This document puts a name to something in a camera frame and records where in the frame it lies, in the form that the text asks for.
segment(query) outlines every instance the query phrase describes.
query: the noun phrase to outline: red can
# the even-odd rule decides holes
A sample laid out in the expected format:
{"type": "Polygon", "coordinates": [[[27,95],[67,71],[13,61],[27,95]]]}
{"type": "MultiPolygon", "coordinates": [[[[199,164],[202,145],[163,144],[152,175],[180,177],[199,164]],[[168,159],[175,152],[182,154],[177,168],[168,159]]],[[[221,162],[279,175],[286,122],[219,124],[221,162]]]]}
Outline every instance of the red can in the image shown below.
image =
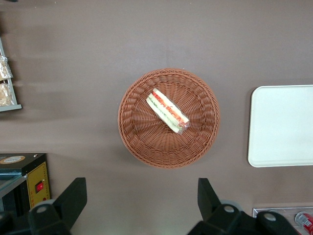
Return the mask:
{"type": "Polygon", "coordinates": [[[295,222],[305,231],[307,231],[310,235],[313,235],[313,217],[307,212],[299,212],[295,218],[295,222]]]}

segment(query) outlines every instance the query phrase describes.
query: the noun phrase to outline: brown basket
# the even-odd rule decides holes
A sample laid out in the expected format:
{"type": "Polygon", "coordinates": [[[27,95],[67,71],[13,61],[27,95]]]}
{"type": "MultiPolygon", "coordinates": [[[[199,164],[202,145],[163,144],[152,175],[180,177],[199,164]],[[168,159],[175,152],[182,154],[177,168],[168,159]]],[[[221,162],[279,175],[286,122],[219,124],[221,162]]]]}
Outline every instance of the brown basket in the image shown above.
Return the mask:
{"type": "Polygon", "coordinates": [[[161,69],[143,75],[126,91],[118,127],[125,146],[142,162],[178,168],[199,159],[213,144],[220,124],[218,102],[210,87],[185,70],[161,69]],[[182,135],[174,133],[146,98],[157,88],[190,119],[182,135]]]}

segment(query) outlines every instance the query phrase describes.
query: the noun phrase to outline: round label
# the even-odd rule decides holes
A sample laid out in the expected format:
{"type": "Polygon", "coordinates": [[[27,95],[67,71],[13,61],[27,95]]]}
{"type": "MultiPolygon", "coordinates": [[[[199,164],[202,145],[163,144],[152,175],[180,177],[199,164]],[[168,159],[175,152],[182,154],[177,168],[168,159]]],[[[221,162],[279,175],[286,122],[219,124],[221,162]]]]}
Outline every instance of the round label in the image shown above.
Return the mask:
{"type": "Polygon", "coordinates": [[[5,159],[2,159],[0,161],[0,164],[11,164],[11,163],[17,163],[20,161],[23,161],[25,159],[24,156],[13,156],[13,157],[7,157],[5,159]]]}

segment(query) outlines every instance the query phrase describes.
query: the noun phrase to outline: white tray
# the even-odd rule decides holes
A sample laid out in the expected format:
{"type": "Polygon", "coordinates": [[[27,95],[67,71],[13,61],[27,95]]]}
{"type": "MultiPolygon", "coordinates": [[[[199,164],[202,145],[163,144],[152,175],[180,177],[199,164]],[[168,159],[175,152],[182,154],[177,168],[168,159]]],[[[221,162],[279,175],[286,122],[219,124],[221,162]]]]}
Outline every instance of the white tray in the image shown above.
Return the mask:
{"type": "Polygon", "coordinates": [[[313,165],[313,85],[258,87],[250,118],[252,166],[313,165]]]}

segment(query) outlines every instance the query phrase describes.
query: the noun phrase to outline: yellow panel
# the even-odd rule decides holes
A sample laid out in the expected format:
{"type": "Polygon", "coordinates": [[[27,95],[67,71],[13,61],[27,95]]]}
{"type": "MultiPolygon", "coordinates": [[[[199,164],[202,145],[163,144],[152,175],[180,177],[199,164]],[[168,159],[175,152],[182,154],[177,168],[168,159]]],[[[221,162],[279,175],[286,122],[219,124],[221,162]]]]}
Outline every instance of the yellow panel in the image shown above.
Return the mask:
{"type": "Polygon", "coordinates": [[[39,202],[50,199],[48,174],[45,162],[28,173],[27,187],[30,208],[33,208],[39,202]]]}

